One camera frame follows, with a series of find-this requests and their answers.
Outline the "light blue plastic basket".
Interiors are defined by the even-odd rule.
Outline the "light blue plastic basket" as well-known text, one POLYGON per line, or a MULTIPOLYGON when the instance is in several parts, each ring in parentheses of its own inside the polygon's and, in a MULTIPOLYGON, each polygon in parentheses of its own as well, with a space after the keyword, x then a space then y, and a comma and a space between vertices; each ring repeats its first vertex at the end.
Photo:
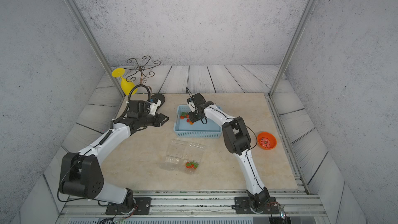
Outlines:
POLYGON ((201 120, 190 125, 185 120, 180 119, 180 113, 190 112, 190 108, 186 105, 179 105, 177 108, 177 118, 174 124, 174 132, 178 137, 182 138, 208 138, 218 139, 222 134, 221 126, 217 125, 211 119, 202 122, 201 120))

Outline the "strawberries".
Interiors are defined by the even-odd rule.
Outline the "strawberries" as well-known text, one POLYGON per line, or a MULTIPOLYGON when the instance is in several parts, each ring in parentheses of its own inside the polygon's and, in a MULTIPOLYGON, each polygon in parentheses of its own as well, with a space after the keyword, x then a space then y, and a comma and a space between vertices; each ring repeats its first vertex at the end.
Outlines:
POLYGON ((196 170, 200 164, 195 161, 188 161, 185 163, 186 169, 193 169, 196 170))

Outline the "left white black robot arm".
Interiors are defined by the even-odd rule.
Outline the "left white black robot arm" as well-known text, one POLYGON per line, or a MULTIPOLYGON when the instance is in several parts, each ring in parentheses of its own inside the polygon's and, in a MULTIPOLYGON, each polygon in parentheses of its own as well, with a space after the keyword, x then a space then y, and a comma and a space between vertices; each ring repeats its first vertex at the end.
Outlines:
POLYGON ((169 118, 157 112, 164 103, 162 94, 146 101, 130 100, 122 114, 111 121, 107 132, 79 152, 67 153, 62 159, 59 193, 132 207, 132 191, 107 183, 101 165, 134 133, 164 125, 169 118))

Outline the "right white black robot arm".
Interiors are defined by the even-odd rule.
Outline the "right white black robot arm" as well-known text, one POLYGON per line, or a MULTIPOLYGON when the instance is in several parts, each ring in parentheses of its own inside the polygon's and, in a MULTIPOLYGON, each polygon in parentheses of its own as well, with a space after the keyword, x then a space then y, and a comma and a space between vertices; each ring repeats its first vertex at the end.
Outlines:
POLYGON ((243 173, 250 208, 254 213, 263 212, 271 196, 255 166, 251 138, 243 118, 226 114, 212 101, 197 102, 194 99, 188 99, 187 105, 191 110, 189 118, 192 122, 206 118, 221 127, 224 144, 227 150, 237 158, 243 173))

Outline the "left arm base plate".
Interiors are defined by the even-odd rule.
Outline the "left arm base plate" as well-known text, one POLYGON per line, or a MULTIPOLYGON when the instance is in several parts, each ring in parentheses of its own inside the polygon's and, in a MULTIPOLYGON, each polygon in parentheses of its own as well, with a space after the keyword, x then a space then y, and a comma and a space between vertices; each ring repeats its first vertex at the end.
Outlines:
POLYGON ((150 197, 133 197, 126 199, 122 204, 111 203, 108 205, 106 215, 149 215, 151 207, 150 197))

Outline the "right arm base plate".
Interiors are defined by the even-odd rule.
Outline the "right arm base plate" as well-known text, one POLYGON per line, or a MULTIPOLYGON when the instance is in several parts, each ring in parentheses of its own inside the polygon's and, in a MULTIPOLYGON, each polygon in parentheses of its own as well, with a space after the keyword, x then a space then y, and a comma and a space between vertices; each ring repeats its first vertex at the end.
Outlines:
POLYGON ((232 209, 236 214, 269 214, 280 213, 279 204, 275 197, 269 197, 264 203, 257 204, 249 197, 235 197, 232 209))

